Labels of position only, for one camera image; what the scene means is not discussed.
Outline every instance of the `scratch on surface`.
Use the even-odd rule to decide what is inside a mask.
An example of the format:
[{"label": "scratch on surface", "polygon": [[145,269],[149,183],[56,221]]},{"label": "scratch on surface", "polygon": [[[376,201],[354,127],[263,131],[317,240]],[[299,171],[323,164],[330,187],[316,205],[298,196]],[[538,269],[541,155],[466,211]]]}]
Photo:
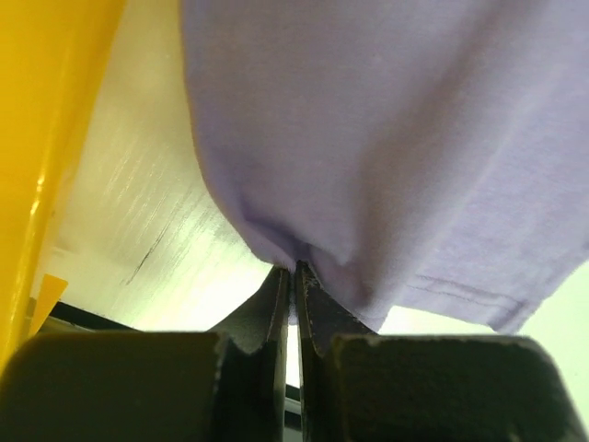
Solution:
[{"label": "scratch on surface", "polygon": [[145,254],[144,258],[141,260],[141,262],[139,262],[139,265],[137,267],[135,267],[135,270],[133,271],[133,274],[131,275],[131,277],[125,282],[125,285],[129,285],[133,281],[133,279],[135,279],[135,276],[137,276],[137,274],[139,273],[141,268],[144,266],[145,262],[147,261],[147,258],[149,258],[149,256],[154,252],[154,250],[156,249],[157,245],[161,242],[164,235],[166,235],[168,228],[169,228],[169,224],[167,224],[162,229],[162,231],[157,236],[156,241],[152,244],[152,246],[149,248],[149,250]]}]

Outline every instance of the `white surface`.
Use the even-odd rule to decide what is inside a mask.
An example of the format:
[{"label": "white surface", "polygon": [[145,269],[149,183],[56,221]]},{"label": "white surface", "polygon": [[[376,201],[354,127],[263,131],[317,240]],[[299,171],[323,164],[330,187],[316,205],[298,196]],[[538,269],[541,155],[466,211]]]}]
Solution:
[{"label": "white surface", "polygon": [[[141,330],[205,330],[268,272],[223,219],[202,183],[181,77],[175,2],[130,0],[92,119],[75,191],[50,265],[63,301]],[[589,266],[523,333],[554,357],[589,423]],[[395,308],[388,333],[488,333]],[[298,385],[296,329],[289,383]]]}]

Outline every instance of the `yellow plastic container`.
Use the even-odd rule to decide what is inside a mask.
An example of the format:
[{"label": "yellow plastic container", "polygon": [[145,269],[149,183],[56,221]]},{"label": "yellow plastic container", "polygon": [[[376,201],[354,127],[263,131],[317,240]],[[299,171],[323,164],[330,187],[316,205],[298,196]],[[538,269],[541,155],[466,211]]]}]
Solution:
[{"label": "yellow plastic container", "polygon": [[0,371],[65,288],[43,266],[123,4],[0,1]]}]

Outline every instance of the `purple cloth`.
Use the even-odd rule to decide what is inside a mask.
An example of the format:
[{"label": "purple cloth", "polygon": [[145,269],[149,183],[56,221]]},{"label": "purple cloth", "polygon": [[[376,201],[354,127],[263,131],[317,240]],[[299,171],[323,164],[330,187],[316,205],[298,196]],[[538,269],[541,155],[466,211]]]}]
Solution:
[{"label": "purple cloth", "polygon": [[589,2],[184,0],[202,174],[261,259],[514,332],[589,253]]}]

